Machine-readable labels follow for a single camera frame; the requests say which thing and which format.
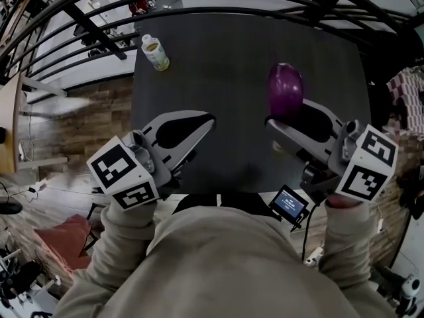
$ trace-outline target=plaid fabric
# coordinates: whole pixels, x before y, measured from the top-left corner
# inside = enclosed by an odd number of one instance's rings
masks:
[[[391,122],[383,129],[399,137],[401,135],[418,136],[419,140],[424,139],[424,106],[418,98],[418,93],[424,91],[424,80],[413,70],[406,68],[398,73],[388,82],[390,96],[393,105],[396,105],[399,98],[405,102],[407,109],[407,128],[400,128],[400,121],[395,117],[395,123]]]

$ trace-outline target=black table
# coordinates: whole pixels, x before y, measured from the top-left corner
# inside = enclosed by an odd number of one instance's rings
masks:
[[[170,67],[157,72],[138,51],[131,125],[157,115],[207,111],[217,127],[184,167],[182,193],[277,191],[299,188],[303,164],[272,150],[264,128],[268,74],[289,62],[303,76],[305,97],[342,120],[370,122],[360,56],[347,40],[288,21],[248,15],[180,15],[143,21],[141,35],[158,37]]]

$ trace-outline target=wooden floor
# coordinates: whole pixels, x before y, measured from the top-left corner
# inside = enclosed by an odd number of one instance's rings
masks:
[[[50,277],[59,275],[63,291],[69,288],[71,279],[43,251],[32,230],[52,227],[76,213],[86,217],[93,202],[109,202],[104,195],[91,194],[95,183],[85,162],[112,136],[123,136],[130,130],[132,88],[133,79],[123,78],[72,90],[66,99],[52,97],[33,106],[26,105],[25,101],[21,104],[19,140],[23,141],[27,156],[31,158],[32,152],[34,159],[68,156],[70,161],[66,165],[40,168],[41,182],[36,186],[42,187],[38,199],[29,192],[14,196],[23,203],[24,211],[19,215],[2,216],[0,229],[8,228],[11,241],[23,250],[25,259],[42,259]],[[34,149],[29,140],[29,130]],[[396,175],[416,166],[421,158],[421,148],[414,138],[403,138],[399,144]],[[18,180],[37,177],[34,171],[22,173],[25,175]],[[0,178],[0,181],[7,182],[10,194],[24,191],[31,184],[19,181],[19,187],[11,180]],[[262,196],[269,202],[274,194]],[[173,195],[166,201],[160,201],[155,221],[168,217],[183,197]],[[389,264],[403,232],[407,211],[400,209],[398,199],[399,189],[393,179],[378,200],[387,234],[384,232],[372,239],[373,262]],[[375,208],[373,212],[380,216]],[[323,244],[326,220],[325,208],[318,207],[311,220],[307,254]],[[301,253],[304,234],[304,229],[300,229],[291,235],[298,253]]]

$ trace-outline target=sleeve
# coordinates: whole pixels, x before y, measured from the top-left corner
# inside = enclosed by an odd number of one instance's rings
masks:
[[[319,270],[342,290],[361,317],[396,317],[394,310],[369,286],[370,239],[377,226],[369,205],[346,209],[326,205],[327,231]]]
[[[74,284],[59,301],[55,318],[97,316],[146,256],[154,237],[155,208],[156,202],[123,212],[112,203],[102,211],[105,231],[94,245],[91,263],[74,273]]]

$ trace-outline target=person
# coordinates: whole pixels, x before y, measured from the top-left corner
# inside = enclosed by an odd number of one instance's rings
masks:
[[[104,209],[91,264],[75,272],[54,317],[395,317],[368,285],[369,205],[326,200],[318,272],[253,195],[223,196],[220,207],[216,196],[188,197],[156,232],[154,203]]]
[[[135,17],[136,15],[143,15],[145,13],[148,13],[148,0],[130,3],[128,7],[133,17]]]

